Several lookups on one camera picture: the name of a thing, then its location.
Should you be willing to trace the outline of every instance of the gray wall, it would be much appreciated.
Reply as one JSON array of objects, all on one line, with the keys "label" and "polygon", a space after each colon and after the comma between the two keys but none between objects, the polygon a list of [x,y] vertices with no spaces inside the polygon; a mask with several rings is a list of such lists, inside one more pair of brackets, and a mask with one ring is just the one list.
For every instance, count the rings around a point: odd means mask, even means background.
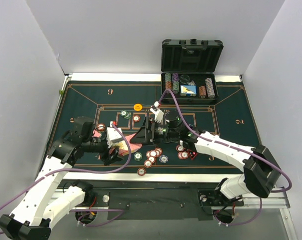
[{"label": "gray wall", "polygon": [[63,80],[26,2],[0,0],[0,205],[34,181]]},{"label": "gray wall", "polygon": [[302,240],[302,0],[285,1],[244,84],[263,143],[292,178],[288,196]]},{"label": "gray wall", "polygon": [[27,0],[65,73],[159,73],[164,39],[224,42],[243,74],[284,0]]}]

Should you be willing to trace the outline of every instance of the white poker chip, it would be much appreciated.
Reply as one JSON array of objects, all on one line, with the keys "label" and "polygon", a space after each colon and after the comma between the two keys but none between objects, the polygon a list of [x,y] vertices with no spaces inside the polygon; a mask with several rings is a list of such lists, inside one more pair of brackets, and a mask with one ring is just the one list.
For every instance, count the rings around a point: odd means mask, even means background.
[{"label": "white poker chip", "polygon": [[149,157],[148,160],[150,160],[151,163],[155,163],[155,157],[153,157],[153,156]]},{"label": "white poker chip", "polygon": [[139,174],[140,176],[143,176],[146,174],[146,170],[144,168],[139,168],[137,170],[137,174]]},{"label": "white poker chip", "polygon": [[189,154],[186,151],[184,151],[181,153],[181,156],[182,158],[187,159],[189,157]]},{"label": "white poker chip", "polygon": [[152,166],[152,162],[151,162],[150,160],[145,160],[144,166],[145,166],[146,168],[150,168],[150,167]]},{"label": "white poker chip", "polygon": [[153,151],[150,152],[150,156],[151,156],[151,157],[156,157],[156,155],[157,155],[157,153],[156,153],[155,150],[153,150]]}]

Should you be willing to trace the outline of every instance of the table surface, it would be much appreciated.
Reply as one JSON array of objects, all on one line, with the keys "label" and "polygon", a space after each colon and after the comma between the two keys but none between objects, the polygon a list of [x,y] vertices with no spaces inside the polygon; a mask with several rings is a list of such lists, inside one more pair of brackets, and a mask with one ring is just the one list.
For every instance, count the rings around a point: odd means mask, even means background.
[{"label": "table surface", "polygon": [[[214,104],[181,105],[185,120],[228,141],[244,146],[254,147],[258,145],[260,138],[243,83],[217,82],[217,88],[219,100]],[[149,107],[160,98],[161,93],[161,85],[158,81],[69,81],[65,86],[65,92],[57,112],[47,149],[51,147],[54,140],[72,128],[70,119],[78,116],[90,117],[94,119],[96,125],[99,123],[108,125],[110,121],[116,121],[118,127],[122,128],[125,135],[133,134],[142,125],[143,118],[152,115]],[[142,104],[143,109],[141,111],[133,109],[136,103]],[[174,108],[175,106],[171,104],[161,106],[164,111],[170,111]],[[141,121],[135,123],[132,117],[130,119],[122,118],[120,116],[121,110],[130,112],[131,116],[141,116]],[[169,161],[163,164],[156,160],[151,168],[146,169],[147,174],[145,176],[138,176],[137,169],[144,167],[145,153],[154,149],[154,146],[143,146],[139,150],[143,154],[142,161],[132,159],[129,166],[123,169],[121,173],[107,174],[108,179],[112,180],[114,174],[121,176],[126,174],[126,178],[122,180],[145,180],[146,178],[150,180],[158,179],[156,176],[161,176],[165,173],[166,175],[171,174],[174,179],[177,176],[181,181],[187,181],[194,175],[221,176],[241,173],[234,166],[209,155],[199,154],[193,160],[189,158],[179,159],[176,145],[176,143],[159,145],[158,147],[163,150],[163,154],[169,157]],[[124,161],[104,166],[98,160],[98,154],[85,153],[77,161],[75,168],[106,171],[120,167]]]},{"label": "table surface", "polygon": [[[238,76],[222,76],[217,77],[221,82],[218,82],[218,91],[220,94],[219,102],[214,105],[201,105],[189,107],[190,112],[183,111],[184,113],[191,113],[192,116],[188,118],[188,121],[195,119],[194,121],[198,126],[204,125],[204,129],[219,134],[220,137],[230,141],[238,142],[242,145],[257,145],[260,143],[259,135],[252,117],[252,113],[248,104],[245,89],[241,82],[238,82]],[[70,118],[76,116],[86,115],[95,119],[95,123],[102,121],[106,118],[109,122],[110,118],[116,118],[116,113],[119,108],[117,104],[128,104],[129,108],[134,103],[140,102],[144,106],[148,107],[153,104],[155,97],[158,99],[160,96],[159,89],[159,74],[101,74],[101,73],[74,73],[73,80],[81,80],[80,82],[69,81],[65,86],[64,96],[61,98],[61,104],[57,111],[56,121],[54,122],[52,133],[48,142],[48,146],[52,141],[61,135],[65,130],[71,128]],[[137,86],[137,89],[153,89],[145,92],[145,94],[139,93],[139,91],[133,92],[133,95],[127,97],[124,89],[128,86],[117,86],[114,91],[113,88],[108,85],[123,85],[125,81],[129,81],[127,84],[143,85]],[[94,84],[104,84],[105,86],[92,86]],[[113,89],[113,93],[108,95],[105,93],[109,89]],[[145,96],[152,96],[150,102],[142,102]],[[115,110],[108,110],[105,104],[115,105]],[[130,123],[130,129],[125,131],[133,131],[132,124]],[[136,173],[111,173],[111,174],[88,174],[88,173],[68,173],[65,179],[89,179],[89,180],[123,180],[123,181],[171,181],[171,182],[214,182],[217,183],[225,177],[231,177],[238,173],[236,169],[222,162],[221,160],[214,159],[209,160],[210,156],[202,155],[197,157],[194,161],[189,159],[185,160],[184,167],[179,168],[172,167],[173,164],[177,164],[179,159],[174,157],[176,154],[175,148],[172,151],[172,157],[170,157],[169,167],[160,168],[159,166],[153,166],[148,169],[148,173],[140,177]],[[99,169],[98,160],[95,154],[84,156],[78,162],[77,168],[87,169]],[[137,165],[137,162],[133,160],[132,165]],[[127,170],[136,170],[136,166],[128,167]],[[169,174],[162,173],[149,173],[150,171],[163,171],[169,170]],[[187,171],[188,173],[173,173],[176,171]],[[257,209],[239,208],[238,214],[240,217],[235,219],[235,222],[242,222],[250,219],[255,215]],[[119,220],[113,224],[106,225],[99,228],[78,228],[75,226],[74,216],[68,215],[63,221],[60,221],[58,225],[53,229],[51,237],[52,239],[187,239],[187,238],[209,238],[209,239],[289,239],[286,233],[282,215],[279,209],[263,209],[262,214],[254,222],[247,224],[243,227],[219,227],[216,221],[198,221],[198,219],[184,219],[184,220]],[[99,215],[97,222],[104,222],[108,219],[108,214],[102,213]]]}]

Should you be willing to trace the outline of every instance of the printed number 2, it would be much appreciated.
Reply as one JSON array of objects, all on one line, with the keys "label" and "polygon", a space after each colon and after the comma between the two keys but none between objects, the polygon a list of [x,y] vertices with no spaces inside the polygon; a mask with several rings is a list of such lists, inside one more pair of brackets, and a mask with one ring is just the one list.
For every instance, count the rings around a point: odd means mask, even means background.
[{"label": "printed number 2", "polygon": [[238,120],[238,119],[236,119],[236,124],[244,124],[244,120],[243,119],[241,119],[241,120]]}]

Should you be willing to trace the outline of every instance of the green felt table mat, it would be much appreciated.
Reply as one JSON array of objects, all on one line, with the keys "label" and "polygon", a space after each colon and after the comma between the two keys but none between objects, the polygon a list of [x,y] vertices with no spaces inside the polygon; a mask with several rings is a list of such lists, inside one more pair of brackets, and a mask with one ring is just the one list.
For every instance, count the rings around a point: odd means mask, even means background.
[{"label": "green felt table mat", "polygon": [[[245,88],[241,82],[218,82],[219,100],[212,105],[182,105],[185,120],[200,129],[240,145],[255,147],[260,143],[258,131],[249,107]],[[149,107],[160,98],[160,82],[126,82],[126,81],[69,81],[58,109],[53,129],[47,143],[47,150],[54,140],[65,131],[72,129],[71,118],[86,116],[94,119],[95,124],[116,121],[125,135],[135,133],[142,125],[146,115],[151,115]],[[142,104],[142,111],[135,111],[133,106]],[[161,109],[169,111],[174,105],[162,105]],[[122,118],[119,113],[126,110],[133,115],[140,115],[140,122]],[[162,144],[159,147],[168,156],[166,164],[156,163],[147,168],[153,174],[239,174],[237,168],[209,155],[198,154],[195,159],[179,159],[176,143]],[[121,173],[136,173],[144,167],[145,153],[154,146],[143,146],[142,161],[133,158]],[[97,159],[96,153],[85,153],[74,166],[80,169],[107,171],[120,167],[126,161],[104,166]]]}]

